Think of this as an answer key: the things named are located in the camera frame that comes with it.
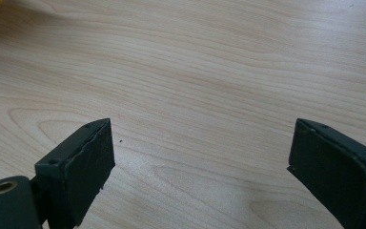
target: wooden table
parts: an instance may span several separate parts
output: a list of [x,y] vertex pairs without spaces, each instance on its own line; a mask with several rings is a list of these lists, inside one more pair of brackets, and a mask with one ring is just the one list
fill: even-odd
[[286,168],[298,117],[366,145],[366,1],[1,5],[0,178],[103,117],[80,228],[341,228]]

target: wood grain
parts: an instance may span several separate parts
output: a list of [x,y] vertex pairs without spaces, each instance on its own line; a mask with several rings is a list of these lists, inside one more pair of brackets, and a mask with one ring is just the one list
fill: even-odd
[[80,228],[341,228],[286,167],[298,117],[366,144],[366,1],[0,6],[0,178],[103,117]]

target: light brown wood surface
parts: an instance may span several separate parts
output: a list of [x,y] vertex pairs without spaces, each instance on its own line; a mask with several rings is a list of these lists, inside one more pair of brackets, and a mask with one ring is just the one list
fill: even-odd
[[298,117],[366,145],[366,1],[0,6],[0,178],[103,117],[80,228],[341,228],[286,168]]

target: screw hole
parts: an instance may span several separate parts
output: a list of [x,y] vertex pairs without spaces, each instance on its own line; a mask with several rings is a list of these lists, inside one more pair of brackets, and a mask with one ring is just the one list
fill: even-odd
[[49,164],[50,165],[54,165],[54,164],[58,164],[59,163],[59,159],[51,159],[49,160]]
[[14,189],[17,186],[17,182],[14,180],[5,181],[0,183],[0,195],[7,193],[8,191]]

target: black plastic part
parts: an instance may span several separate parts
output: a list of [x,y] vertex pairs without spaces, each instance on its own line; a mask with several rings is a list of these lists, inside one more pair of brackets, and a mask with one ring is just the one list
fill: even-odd
[[344,228],[366,229],[366,147],[317,122],[295,125],[288,170]]
[[0,229],[41,228],[27,177],[0,180]]
[[91,122],[35,164],[42,190],[48,190],[51,228],[80,225],[114,167],[109,119]]

